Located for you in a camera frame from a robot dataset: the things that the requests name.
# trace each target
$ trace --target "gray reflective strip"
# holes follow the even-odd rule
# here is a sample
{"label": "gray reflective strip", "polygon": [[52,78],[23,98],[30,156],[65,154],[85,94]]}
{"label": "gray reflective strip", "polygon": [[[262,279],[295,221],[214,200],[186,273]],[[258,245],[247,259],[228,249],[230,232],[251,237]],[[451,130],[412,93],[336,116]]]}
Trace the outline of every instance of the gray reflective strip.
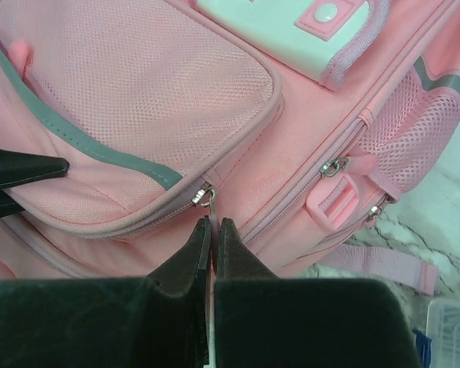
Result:
{"label": "gray reflective strip", "polygon": [[167,190],[182,179],[182,176],[177,171],[167,166],[141,159],[129,153],[116,151],[115,149],[111,149],[97,142],[75,125],[64,119],[61,115],[54,112],[24,84],[1,48],[0,66],[11,85],[17,91],[17,94],[36,119],[53,134],[72,145],[77,150],[103,163],[125,167],[146,174]]}
{"label": "gray reflective strip", "polygon": [[445,74],[436,80],[432,80],[428,76],[428,72],[426,71],[426,65],[422,57],[417,59],[417,61],[414,63],[414,68],[416,69],[417,74],[421,78],[423,90],[428,91],[434,90],[435,88],[439,87],[448,87],[452,88],[460,94],[460,76],[456,74]]}

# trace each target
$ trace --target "metal zipper pull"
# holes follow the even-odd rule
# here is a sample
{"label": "metal zipper pull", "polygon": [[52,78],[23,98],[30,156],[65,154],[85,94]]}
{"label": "metal zipper pull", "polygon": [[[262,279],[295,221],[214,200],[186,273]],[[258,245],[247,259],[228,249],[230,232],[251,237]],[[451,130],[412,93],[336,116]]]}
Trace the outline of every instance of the metal zipper pull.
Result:
{"label": "metal zipper pull", "polygon": [[[201,201],[205,197],[208,197],[208,200],[206,202],[201,203]],[[215,213],[215,197],[216,197],[216,191],[212,186],[210,186],[207,189],[199,190],[195,194],[194,198],[192,199],[192,203],[194,205],[200,205],[203,208],[209,207],[210,214],[214,214]]]}
{"label": "metal zipper pull", "polygon": [[369,175],[376,167],[376,157],[374,155],[340,157],[334,161],[326,162],[320,168],[320,174],[327,178],[332,178],[339,171],[357,175]]}
{"label": "metal zipper pull", "polygon": [[373,220],[379,218],[383,214],[385,206],[394,202],[395,200],[390,195],[386,195],[379,205],[374,205],[371,210],[368,211],[368,217],[366,218],[365,222],[372,222]]}
{"label": "metal zipper pull", "polygon": [[347,157],[341,157],[339,159],[335,159],[334,161],[327,161],[319,169],[319,172],[320,174],[322,174],[322,176],[326,176],[327,178],[332,178],[339,171],[346,169],[346,165],[348,162],[349,162],[349,159]]}
{"label": "metal zipper pull", "polygon": [[[208,201],[201,203],[201,201],[207,197]],[[218,251],[219,251],[219,239],[220,239],[220,221],[215,212],[215,197],[216,191],[210,186],[207,189],[199,190],[194,198],[192,203],[194,205],[200,205],[203,208],[209,207],[209,224],[211,226],[212,240],[211,240],[211,257],[212,257],[212,267],[213,272],[217,272],[218,264]]]}

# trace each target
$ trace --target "white marble surface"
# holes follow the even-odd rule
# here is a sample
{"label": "white marble surface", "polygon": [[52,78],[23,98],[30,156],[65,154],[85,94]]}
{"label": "white marble surface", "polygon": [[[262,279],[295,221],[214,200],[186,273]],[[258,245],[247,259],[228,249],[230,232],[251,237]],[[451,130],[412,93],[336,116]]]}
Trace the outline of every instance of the white marble surface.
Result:
{"label": "white marble surface", "polygon": [[[460,300],[460,125],[421,184],[399,203],[389,206],[373,228],[358,232],[348,243],[383,246],[418,255],[439,266],[435,295]],[[362,275],[315,265],[304,276]],[[422,313],[420,296],[407,287],[387,284],[399,297],[407,320]]]}

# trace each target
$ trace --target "zipper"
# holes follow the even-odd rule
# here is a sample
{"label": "zipper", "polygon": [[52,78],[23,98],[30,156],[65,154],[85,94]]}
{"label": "zipper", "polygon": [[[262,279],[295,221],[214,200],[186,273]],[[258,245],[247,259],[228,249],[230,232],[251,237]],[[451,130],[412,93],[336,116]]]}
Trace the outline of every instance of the zipper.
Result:
{"label": "zipper", "polygon": [[[36,232],[27,229],[28,222],[24,218],[19,218],[18,216],[12,216],[9,219],[0,220],[0,228],[5,233],[8,233],[9,236],[12,236],[18,239],[18,245],[30,253],[33,257],[38,259],[41,263],[44,263],[50,268],[64,274],[69,278],[85,278],[91,277],[90,274],[83,274],[81,272],[75,271],[71,268],[68,268],[61,262],[59,262],[53,255],[49,255],[44,252],[44,249],[53,248],[56,249],[49,241],[42,238],[42,235],[35,236]],[[45,246],[41,247],[42,242],[47,242]],[[68,262],[72,264],[79,265],[73,258],[70,258],[68,255],[64,255]]]}
{"label": "zipper", "polygon": [[343,133],[341,138],[321,158],[308,170],[301,178],[298,184],[284,196],[284,198],[269,212],[264,219],[257,224],[244,238],[245,244],[251,242],[259,236],[263,231],[273,225],[285,212],[290,208],[301,195],[310,190],[320,178],[323,176],[321,170],[327,163],[335,163],[339,160],[341,171],[342,162],[340,158],[345,155],[352,147],[357,145],[361,136],[367,129],[367,125],[363,119],[357,118]]}
{"label": "zipper", "polygon": [[[208,201],[201,203],[202,199],[208,196]],[[208,186],[206,189],[199,190],[195,196],[192,198],[193,205],[200,205],[204,209],[209,207],[209,212],[211,214],[215,213],[215,197],[216,191],[212,186]]]}
{"label": "zipper", "polygon": [[[335,247],[338,243],[343,242],[344,240],[348,239],[350,235],[352,235],[357,230],[358,225],[362,223],[372,222],[373,220],[379,218],[382,215],[385,207],[388,204],[394,203],[394,202],[395,200],[392,197],[390,197],[390,195],[388,194],[383,195],[381,200],[379,200],[378,203],[373,205],[371,209],[365,215],[361,216],[359,219],[357,219],[351,225],[348,225],[346,228],[343,228],[342,230],[339,230],[338,232],[334,232],[333,234],[326,236],[325,238],[322,239],[321,242],[317,243],[317,247],[322,245],[323,243],[330,242],[333,239],[342,238],[343,240],[339,242],[334,242],[334,244],[331,245],[329,248],[324,248],[324,249],[321,249],[320,251],[326,251],[327,249]],[[297,258],[297,261],[302,258],[308,257],[310,255],[313,255],[313,254],[314,253],[302,255],[299,258]]]}
{"label": "zipper", "polygon": [[[278,109],[276,110],[276,113],[274,114],[271,122],[267,124],[267,126],[261,131],[264,132],[265,130],[269,129],[272,127],[281,117],[282,113],[284,111],[284,99],[281,96],[281,102],[278,104]],[[190,197],[186,197],[186,202],[182,204],[181,206],[177,207],[173,211],[170,211],[169,213],[163,215],[162,217],[158,217],[155,219],[150,219],[151,216],[148,218],[145,218],[144,220],[141,220],[137,222],[134,225],[131,225],[129,228],[125,228],[122,230],[119,230],[115,233],[110,233],[107,236],[110,238],[119,238],[122,236],[133,236],[137,235],[142,232],[147,232],[150,229],[153,229],[160,224],[169,221],[170,219],[173,219],[177,215],[182,214],[183,212],[187,211],[190,208],[193,208],[195,205],[199,204],[199,200],[197,197],[201,195],[201,193],[204,193],[203,196],[206,196],[209,194],[209,191],[213,193],[213,197],[215,196],[216,192],[212,184],[209,184],[208,182],[204,181],[204,179],[199,180],[199,187],[197,185],[194,185],[193,188],[194,192],[188,192],[188,195]]]}

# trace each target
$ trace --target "pink backpack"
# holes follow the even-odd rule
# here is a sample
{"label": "pink backpack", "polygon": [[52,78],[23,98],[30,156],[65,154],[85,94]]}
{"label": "pink backpack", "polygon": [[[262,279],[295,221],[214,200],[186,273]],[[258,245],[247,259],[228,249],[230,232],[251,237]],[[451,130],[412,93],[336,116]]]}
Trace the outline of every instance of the pink backpack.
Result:
{"label": "pink backpack", "polygon": [[280,276],[313,263],[432,292],[339,246],[419,184],[460,120],[460,0],[0,0],[0,279],[146,275],[232,218]]}

